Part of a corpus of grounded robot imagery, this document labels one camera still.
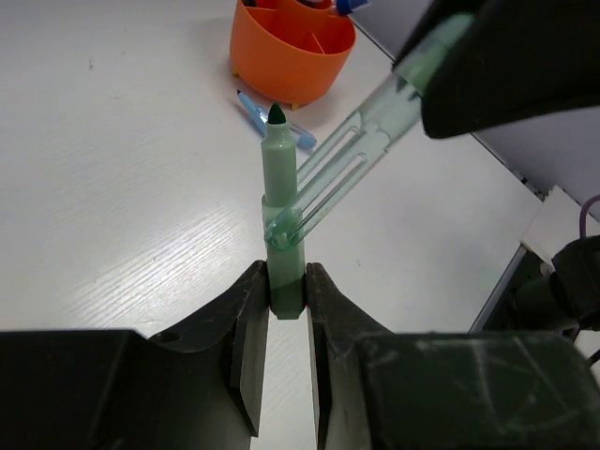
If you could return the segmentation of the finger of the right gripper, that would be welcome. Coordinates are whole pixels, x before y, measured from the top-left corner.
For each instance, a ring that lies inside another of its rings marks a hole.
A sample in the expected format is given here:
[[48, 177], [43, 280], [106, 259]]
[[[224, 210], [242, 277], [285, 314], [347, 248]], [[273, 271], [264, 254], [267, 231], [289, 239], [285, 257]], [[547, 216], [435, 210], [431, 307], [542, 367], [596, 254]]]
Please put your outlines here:
[[430, 138], [598, 106], [598, 2], [434, 1], [394, 63], [457, 16], [472, 21], [422, 97]]

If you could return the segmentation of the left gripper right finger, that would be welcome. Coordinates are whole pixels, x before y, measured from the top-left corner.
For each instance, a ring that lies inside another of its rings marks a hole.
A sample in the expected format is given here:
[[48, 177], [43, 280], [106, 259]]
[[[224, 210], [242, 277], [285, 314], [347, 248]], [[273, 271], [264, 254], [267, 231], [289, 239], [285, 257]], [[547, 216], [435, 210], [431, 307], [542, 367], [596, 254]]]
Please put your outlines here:
[[306, 271], [321, 449], [595, 449], [599, 386], [547, 332], [395, 334]]

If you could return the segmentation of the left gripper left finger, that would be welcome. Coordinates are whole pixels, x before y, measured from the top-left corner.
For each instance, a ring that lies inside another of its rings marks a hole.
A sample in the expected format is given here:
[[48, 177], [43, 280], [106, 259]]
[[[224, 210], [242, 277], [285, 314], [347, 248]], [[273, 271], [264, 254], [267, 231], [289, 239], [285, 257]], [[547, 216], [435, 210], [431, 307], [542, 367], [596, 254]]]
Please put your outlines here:
[[5, 449], [247, 449], [257, 436], [268, 276], [254, 262], [213, 301], [143, 337], [129, 329], [6, 331]]

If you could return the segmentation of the green highlighter pen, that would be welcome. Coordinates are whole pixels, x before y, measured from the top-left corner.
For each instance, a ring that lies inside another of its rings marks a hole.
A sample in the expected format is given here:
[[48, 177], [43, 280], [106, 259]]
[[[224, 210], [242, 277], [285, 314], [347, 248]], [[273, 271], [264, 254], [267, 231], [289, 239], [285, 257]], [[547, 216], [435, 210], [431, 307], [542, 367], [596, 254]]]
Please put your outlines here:
[[272, 117], [283, 113], [282, 125], [268, 125], [263, 138], [262, 221], [267, 250], [270, 308], [280, 320], [296, 320], [305, 309], [303, 277], [304, 246], [286, 241], [290, 229], [300, 221], [287, 209], [297, 194], [296, 145], [279, 104], [270, 107]]

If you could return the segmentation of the green transparent pen cap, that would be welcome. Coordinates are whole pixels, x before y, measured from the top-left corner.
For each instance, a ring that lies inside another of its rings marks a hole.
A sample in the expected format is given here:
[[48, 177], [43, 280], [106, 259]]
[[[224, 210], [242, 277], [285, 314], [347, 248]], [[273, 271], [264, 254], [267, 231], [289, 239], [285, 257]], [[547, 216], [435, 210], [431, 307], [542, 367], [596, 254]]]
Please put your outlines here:
[[299, 245], [420, 120], [431, 79], [473, 21], [457, 13], [435, 26], [301, 165], [299, 190], [287, 207], [300, 217], [289, 244]]

